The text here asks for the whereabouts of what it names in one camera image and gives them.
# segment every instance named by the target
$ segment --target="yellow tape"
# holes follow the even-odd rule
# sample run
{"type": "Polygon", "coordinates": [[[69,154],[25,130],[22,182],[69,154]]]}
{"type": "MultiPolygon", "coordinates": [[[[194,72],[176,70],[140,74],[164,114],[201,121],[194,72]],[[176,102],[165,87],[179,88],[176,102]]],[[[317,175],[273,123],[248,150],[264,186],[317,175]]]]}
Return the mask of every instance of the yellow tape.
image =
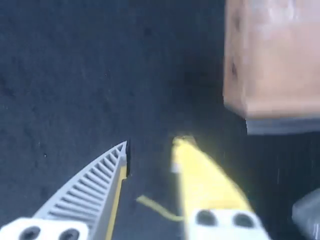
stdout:
{"type": "Polygon", "coordinates": [[[184,220],[183,216],[177,216],[167,209],[165,209],[163,206],[161,206],[159,203],[151,200],[150,198],[141,195],[139,196],[136,201],[142,205],[145,205],[148,208],[151,208],[153,211],[159,213],[161,216],[163,216],[166,219],[169,219],[170,221],[173,222],[180,222],[184,220]]]}

